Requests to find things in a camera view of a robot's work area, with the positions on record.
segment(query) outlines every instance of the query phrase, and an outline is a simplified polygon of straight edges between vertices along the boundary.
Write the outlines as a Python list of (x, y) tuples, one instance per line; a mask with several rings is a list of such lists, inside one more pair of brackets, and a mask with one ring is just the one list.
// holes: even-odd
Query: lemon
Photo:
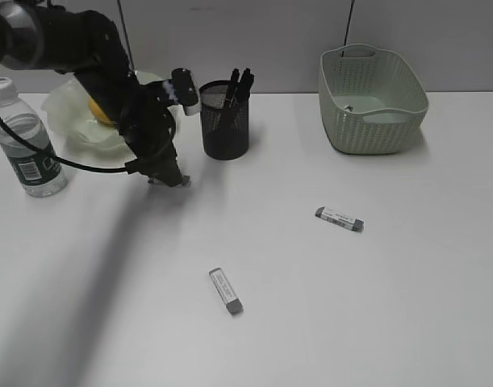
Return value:
[(96, 101), (90, 98), (88, 102), (88, 107), (90, 112), (94, 115), (94, 117), (102, 124), (113, 126), (113, 122), (108, 118), (108, 116), (102, 111)]

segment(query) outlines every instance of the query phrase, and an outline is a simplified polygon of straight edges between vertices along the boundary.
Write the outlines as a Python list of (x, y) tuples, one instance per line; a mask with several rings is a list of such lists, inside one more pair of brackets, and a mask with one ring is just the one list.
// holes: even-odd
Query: gray wall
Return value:
[(349, 2), (123, 0), (123, 8), (137, 67), (161, 75), (186, 66), (200, 85), (250, 67), (255, 91), (291, 92), (316, 90), (318, 57), (342, 45)]
[[(60, 0), (119, 21), (116, 0)], [(320, 53), (342, 45), (350, 0), (122, 0), (138, 69), (186, 66), (200, 85), (250, 67), (257, 92), (317, 89)], [(357, 0), (350, 42), (402, 54), (427, 90), (493, 90), (493, 0)], [(66, 78), (12, 73), (22, 91)]]
[(493, 0), (357, 0), (351, 37), (401, 54), (429, 91), (493, 90)]

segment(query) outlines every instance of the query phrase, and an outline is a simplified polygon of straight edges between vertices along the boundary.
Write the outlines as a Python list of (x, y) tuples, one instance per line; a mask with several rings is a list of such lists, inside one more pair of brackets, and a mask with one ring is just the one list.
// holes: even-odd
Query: green plastic basket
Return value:
[(402, 150), (420, 130), (428, 106), (418, 78), (395, 52), (350, 44), (321, 56), (321, 118), (340, 152)]

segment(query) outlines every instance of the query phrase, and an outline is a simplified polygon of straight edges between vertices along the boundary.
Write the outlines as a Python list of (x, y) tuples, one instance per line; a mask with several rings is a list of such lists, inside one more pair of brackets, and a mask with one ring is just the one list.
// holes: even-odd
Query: basket handle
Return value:
[(338, 54), (341, 54), (342, 52), (348, 52), (348, 51), (358, 51), (360, 53), (369, 54), (367, 56), (354, 56), (353, 57), (353, 58), (358, 59), (358, 58), (363, 58), (363, 57), (376, 56), (380, 50), (374, 46), (370, 46), (369, 44), (354, 43), (354, 44), (349, 44), (347, 46), (340, 47), (334, 51), (336, 51)]
[(356, 114), (358, 117), (362, 117), (365, 123), (406, 123), (413, 119), (416, 115), (407, 110), (386, 108), (376, 111), (368, 111), (366, 113)]

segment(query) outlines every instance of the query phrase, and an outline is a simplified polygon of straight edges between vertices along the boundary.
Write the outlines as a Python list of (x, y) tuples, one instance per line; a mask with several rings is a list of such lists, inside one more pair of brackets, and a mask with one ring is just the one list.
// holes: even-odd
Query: bottle cap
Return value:
[(14, 101), (18, 96), (15, 83), (10, 78), (0, 78), (0, 104)]

